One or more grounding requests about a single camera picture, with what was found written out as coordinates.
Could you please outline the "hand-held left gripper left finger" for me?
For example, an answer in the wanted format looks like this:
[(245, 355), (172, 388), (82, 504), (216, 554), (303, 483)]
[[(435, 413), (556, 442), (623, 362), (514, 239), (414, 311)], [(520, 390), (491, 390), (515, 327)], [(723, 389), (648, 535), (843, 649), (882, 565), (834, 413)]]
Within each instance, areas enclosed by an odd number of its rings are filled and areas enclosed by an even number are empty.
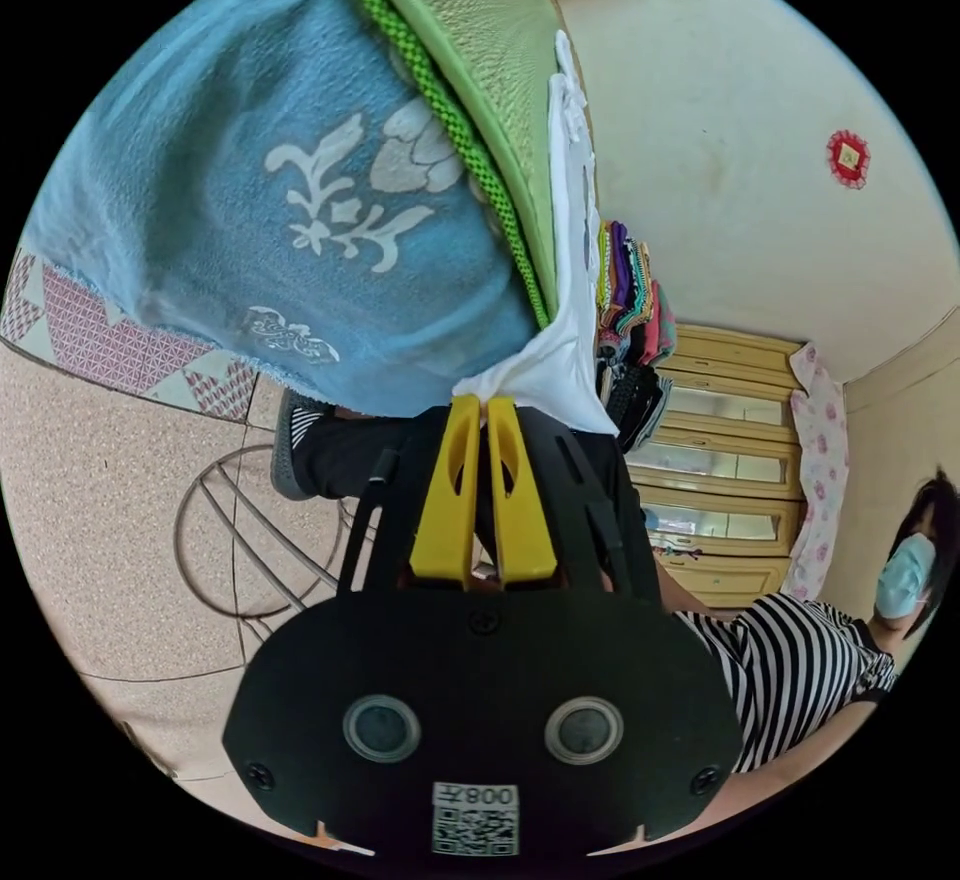
[(453, 399), (410, 556), (414, 576), (465, 590), (472, 579), (481, 404)]

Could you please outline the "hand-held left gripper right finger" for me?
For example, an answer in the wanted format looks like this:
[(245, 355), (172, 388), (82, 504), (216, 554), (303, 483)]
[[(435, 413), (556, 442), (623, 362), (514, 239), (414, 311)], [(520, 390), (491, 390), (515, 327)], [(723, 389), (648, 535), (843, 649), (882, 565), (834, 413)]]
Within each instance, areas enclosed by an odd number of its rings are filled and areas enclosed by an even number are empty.
[(556, 573), (557, 559), (512, 399), (489, 401), (487, 433), (500, 582), (505, 589), (545, 583)]

